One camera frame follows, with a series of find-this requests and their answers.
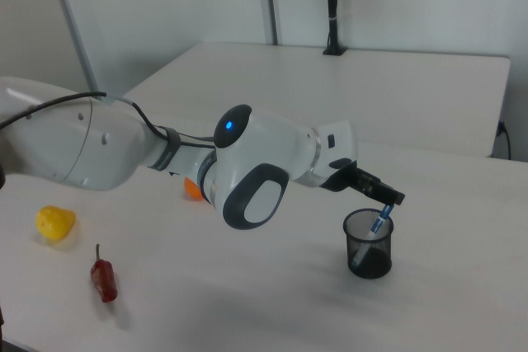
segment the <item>mesh pen holder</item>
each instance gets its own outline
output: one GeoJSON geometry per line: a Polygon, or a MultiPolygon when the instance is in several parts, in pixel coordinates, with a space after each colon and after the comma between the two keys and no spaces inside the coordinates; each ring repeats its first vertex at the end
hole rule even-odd
{"type": "Polygon", "coordinates": [[[394,230],[393,220],[388,217],[375,239],[366,239],[380,213],[377,209],[360,209],[346,216],[343,223],[348,268],[360,278],[381,278],[392,267],[390,236],[394,230]]]}

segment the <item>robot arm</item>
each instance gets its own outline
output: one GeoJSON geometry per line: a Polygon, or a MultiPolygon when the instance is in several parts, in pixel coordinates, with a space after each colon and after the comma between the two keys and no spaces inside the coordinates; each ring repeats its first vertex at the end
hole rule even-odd
{"type": "Polygon", "coordinates": [[[48,84],[0,78],[0,176],[23,173],[109,190],[137,166],[152,167],[189,177],[238,229],[267,222],[288,181],[332,191],[350,186],[391,205],[404,197],[357,168],[356,137],[347,121],[308,128],[240,105],[220,119],[210,141],[79,98],[8,122],[32,106],[70,94],[48,84]]]}

